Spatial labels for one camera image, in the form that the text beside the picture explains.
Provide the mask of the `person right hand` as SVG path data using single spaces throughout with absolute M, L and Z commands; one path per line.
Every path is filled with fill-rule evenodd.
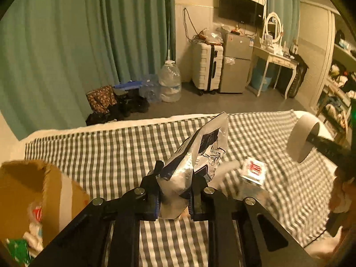
M 339 167 L 336 168 L 329 208 L 334 213 L 355 214 L 355 176 L 343 181 L 344 174 Z

